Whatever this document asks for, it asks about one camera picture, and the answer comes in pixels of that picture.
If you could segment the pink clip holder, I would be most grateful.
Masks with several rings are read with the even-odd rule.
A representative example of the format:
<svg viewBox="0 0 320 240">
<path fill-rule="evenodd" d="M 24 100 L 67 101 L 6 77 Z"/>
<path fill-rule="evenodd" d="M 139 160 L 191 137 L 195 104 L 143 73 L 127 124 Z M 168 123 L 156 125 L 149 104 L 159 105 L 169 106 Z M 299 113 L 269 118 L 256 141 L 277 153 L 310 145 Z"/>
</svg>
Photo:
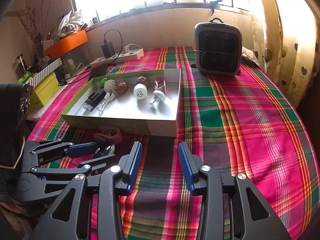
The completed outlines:
<svg viewBox="0 0 320 240">
<path fill-rule="evenodd" d="M 123 140 L 123 134 L 117 127 L 99 126 L 99 132 L 94 134 L 97 142 L 119 144 Z"/>
</svg>

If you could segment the black oval magnetic mount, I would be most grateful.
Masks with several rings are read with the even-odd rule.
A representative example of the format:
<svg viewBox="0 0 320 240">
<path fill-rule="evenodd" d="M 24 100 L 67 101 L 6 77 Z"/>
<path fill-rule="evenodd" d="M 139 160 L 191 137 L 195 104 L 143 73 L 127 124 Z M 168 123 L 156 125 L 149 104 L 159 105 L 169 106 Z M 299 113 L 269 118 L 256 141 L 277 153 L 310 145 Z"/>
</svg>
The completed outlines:
<svg viewBox="0 0 320 240">
<path fill-rule="evenodd" d="M 113 143 L 105 143 L 103 145 L 100 145 L 99 148 L 97 148 L 95 152 L 95 157 L 100 158 L 103 156 L 107 156 L 109 154 L 114 154 L 115 145 Z"/>
</svg>

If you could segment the white round travel adapter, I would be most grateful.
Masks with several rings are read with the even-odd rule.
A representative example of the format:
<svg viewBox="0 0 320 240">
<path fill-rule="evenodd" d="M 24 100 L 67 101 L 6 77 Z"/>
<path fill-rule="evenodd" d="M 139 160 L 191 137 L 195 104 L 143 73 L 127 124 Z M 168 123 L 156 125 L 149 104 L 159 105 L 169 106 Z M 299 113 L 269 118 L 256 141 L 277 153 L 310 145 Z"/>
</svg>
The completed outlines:
<svg viewBox="0 0 320 240">
<path fill-rule="evenodd" d="M 133 95 L 137 100 L 144 100 L 148 96 L 148 89 L 146 85 L 138 83 L 133 88 Z"/>
</svg>

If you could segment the brown walnut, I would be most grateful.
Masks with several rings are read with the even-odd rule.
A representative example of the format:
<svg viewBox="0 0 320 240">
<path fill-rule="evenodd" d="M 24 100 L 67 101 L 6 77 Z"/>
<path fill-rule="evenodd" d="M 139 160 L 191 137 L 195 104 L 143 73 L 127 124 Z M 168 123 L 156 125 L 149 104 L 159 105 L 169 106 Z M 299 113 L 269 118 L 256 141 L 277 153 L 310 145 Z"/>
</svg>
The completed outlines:
<svg viewBox="0 0 320 240">
<path fill-rule="evenodd" d="M 116 85 L 116 93 L 122 95 L 127 92 L 129 86 L 125 82 L 120 82 Z"/>
<path fill-rule="evenodd" d="M 140 77 L 137 78 L 137 84 L 139 84 L 139 83 L 145 85 L 146 87 L 148 87 L 150 82 L 149 82 L 147 77 L 140 76 Z"/>
</svg>

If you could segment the black flashlight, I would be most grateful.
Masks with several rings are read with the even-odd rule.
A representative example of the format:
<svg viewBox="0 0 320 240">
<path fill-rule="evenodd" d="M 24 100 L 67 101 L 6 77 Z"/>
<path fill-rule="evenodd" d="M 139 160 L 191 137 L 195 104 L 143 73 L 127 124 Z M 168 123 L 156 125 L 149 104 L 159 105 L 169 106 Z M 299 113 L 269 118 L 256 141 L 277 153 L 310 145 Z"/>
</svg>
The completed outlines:
<svg viewBox="0 0 320 240">
<path fill-rule="evenodd" d="M 91 112 L 104 99 L 106 92 L 103 88 L 97 88 L 82 104 L 82 107 Z"/>
</svg>

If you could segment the green white spool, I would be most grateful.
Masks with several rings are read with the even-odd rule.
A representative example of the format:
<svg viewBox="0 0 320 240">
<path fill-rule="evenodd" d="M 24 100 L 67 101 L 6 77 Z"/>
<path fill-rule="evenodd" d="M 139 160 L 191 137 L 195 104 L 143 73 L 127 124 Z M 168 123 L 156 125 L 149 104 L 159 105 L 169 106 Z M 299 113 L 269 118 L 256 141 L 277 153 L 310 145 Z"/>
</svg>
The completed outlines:
<svg viewBox="0 0 320 240">
<path fill-rule="evenodd" d="M 100 88 L 103 88 L 105 93 L 115 94 L 116 93 L 116 81 L 108 78 L 103 78 L 99 83 Z"/>
</svg>

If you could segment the pink green clip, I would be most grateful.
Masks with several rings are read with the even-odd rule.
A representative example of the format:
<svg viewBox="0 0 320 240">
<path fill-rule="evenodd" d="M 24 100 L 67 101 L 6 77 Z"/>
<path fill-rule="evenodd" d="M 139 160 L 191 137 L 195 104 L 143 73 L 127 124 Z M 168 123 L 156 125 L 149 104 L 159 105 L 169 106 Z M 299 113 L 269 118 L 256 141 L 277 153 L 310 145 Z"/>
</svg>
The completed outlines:
<svg viewBox="0 0 320 240">
<path fill-rule="evenodd" d="M 164 94 L 167 93 L 164 76 L 158 76 L 158 77 L 155 78 L 154 90 L 160 90 Z"/>
</svg>

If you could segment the green white cardboard box tray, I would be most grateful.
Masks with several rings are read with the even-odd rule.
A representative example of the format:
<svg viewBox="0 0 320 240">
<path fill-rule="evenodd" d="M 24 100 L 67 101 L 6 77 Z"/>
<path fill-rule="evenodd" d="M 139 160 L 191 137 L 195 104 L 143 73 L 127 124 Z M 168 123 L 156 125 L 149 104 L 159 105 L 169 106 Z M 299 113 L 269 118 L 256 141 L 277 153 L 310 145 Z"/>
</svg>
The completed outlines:
<svg viewBox="0 0 320 240">
<path fill-rule="evenodd" d="M 149 81 L 146 97 L 138 100 L 134 96 L 137 79 L 146 77 Z M 155 81 L 161 77 L 165 81 L 165 100 L 156 102 L 153 92 Z M 175 137 L 181 91 L 181 70 L 161 69 L 113 74 L 106 77 L 116 83 L 125 82 L 128 90 L 117 96 L 102 111 L 97 107 L 86 110 L 85 101 L 99 88 L 102 77 L 91 79 L 70 103 L 61 116 L 70 126 L 97 129 L 100 126 L 117 127 L 123 133 Z"/>
</svg>

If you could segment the yellow box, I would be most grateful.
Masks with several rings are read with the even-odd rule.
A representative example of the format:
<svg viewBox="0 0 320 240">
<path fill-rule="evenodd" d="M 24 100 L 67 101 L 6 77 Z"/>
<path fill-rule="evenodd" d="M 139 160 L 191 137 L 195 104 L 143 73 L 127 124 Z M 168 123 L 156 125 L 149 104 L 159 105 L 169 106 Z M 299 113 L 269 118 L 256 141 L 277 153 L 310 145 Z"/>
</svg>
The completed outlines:
<svg viewBox="0 0 320 240">
<path fill-rule="evenodd" d="M 55 73 L 52 72 L 33 89 L 29 108 L 36 109 L 45 106 L 58 90 L 58 80 Z"/>
</svg>

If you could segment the plaid bed cover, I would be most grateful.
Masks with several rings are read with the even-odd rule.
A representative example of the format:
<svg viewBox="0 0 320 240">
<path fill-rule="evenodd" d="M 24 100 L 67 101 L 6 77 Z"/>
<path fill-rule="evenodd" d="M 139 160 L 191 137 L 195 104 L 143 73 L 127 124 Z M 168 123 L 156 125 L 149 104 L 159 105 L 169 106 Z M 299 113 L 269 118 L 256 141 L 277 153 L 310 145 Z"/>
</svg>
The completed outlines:
<svg viewBox="0 0 320 240">
<path fill-rule="evenodd" d="M 127 239 L 195 239 L 201 198 L 185 187 L 178 159 L 184 141 L 191 152 L 223 174 L 243 172 L 299 239 L 319 210 L 319 167 L 295 109 L 258 68 L 242 65 L 234 77 L 204 75 L 192 68 L 188 47 L 146 50 L 110 74 L 180 69 L 177 137 L 124 135 L 117 154 L 135 141 L 143 156 L 133 194 L 120 199 Z"/>
</svg>

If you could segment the striped gift box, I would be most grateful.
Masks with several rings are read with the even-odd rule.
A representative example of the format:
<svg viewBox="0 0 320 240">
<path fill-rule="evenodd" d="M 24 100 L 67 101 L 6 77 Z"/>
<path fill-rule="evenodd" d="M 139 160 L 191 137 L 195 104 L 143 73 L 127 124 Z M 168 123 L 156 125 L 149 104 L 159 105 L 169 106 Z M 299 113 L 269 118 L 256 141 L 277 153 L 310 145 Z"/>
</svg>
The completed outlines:
<svg viewBox="0 0 320 240">
<path fill-rule="evenodd" d="M 41 70 L 38 74 L 35 76 L 30 77 L 27 81 L 26 84 L 29 84 L 33 86 L 34 88 L 38 86 L 49 74 L 54 72 L 57 68 L 59 68 L 62 65 L 62 60 L 58 58 L 51 64 L 49 64 L 46 68 Z"/>
</svg>

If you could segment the white power strip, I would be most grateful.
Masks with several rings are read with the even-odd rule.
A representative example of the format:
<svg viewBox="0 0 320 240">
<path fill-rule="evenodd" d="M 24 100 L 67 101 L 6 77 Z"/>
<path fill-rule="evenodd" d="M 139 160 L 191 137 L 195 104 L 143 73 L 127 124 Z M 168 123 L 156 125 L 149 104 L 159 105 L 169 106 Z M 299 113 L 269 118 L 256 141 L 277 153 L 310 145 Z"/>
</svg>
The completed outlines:
<svg viewBox="0 0 320 240">
<path fill-rule="evenodd" d="M 105 58 L 104 56 L 99 57 L 95 59 L 93 62 L 91 62 L 90 65 L 92 68 L 95 68 L 103 64 L 111 65 L 111 64 L 116 64 L 120 62 L 134 61 L 134 60 L 140 59 L 143 56 L 144 56 L 143 49 L 135 49 L 135 50 L 129 51 L 128 53 L 120 53 L 120 54 L 116 53 L 109 58 Z"/>
</svg>

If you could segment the orange tray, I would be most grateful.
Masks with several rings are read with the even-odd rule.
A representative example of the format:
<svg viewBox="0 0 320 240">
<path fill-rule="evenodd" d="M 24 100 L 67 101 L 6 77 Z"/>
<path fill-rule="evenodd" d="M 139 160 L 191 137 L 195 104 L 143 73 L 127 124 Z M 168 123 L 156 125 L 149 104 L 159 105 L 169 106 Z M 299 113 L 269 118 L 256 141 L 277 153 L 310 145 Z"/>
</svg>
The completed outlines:
<svg viewBox="0 0 320 240">
<path fill-rule="evenodd" d="M 55 60 L 78 46 L 85 44 L 87 41 L 86 31 L 82 30 L 56 42 L 43 51 L 43 56 L 48 56 L 51 60 Z"/>
</svg>

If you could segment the grey portable heater fan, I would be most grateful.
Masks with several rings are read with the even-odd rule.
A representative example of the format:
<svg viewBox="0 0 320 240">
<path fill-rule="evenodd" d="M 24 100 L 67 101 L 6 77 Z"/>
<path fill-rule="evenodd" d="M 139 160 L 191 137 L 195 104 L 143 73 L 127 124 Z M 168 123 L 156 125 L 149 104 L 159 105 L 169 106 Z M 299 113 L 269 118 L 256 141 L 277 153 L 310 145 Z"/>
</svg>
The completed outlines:
<svg viewBox="0 0 320 240">
<path fill-rule="evenodd" d="M 235 76 L 240 73 L 242 33 L 215 17 L 194 28 L 196 68 L 206 74 Z"/>
</svg>

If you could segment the red berry branches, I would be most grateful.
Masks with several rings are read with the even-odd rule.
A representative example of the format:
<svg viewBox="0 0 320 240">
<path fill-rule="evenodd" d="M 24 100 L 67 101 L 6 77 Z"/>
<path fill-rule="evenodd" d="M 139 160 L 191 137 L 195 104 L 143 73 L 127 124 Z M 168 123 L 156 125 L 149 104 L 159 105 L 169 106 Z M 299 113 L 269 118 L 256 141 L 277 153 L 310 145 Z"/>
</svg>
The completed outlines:
<svg viewBox="0 0 320 240">
<path fill-rule="evenodd" d="M 42 54 L 42 41 L 46 37 L 46 28 L 52 0 L 40 0 L 37 5 L 27 6 L 17 17 L 34 44 L 37 53 Z"/>
</svg>

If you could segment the heart pattern curtain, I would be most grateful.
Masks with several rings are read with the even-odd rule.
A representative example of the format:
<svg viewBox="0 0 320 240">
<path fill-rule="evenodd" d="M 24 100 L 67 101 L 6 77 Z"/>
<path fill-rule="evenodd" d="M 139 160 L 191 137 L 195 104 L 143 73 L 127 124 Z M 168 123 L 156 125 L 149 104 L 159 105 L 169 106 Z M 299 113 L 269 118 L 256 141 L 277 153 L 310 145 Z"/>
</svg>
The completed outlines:
<svg viewBox="0 0 320 240">
<path fill-rule="evenodd" d="M 293 107 L 319 74 L 319 23 L 305 0 L 255 0 L 262 25 L 264 71 Z"/>
</svg>

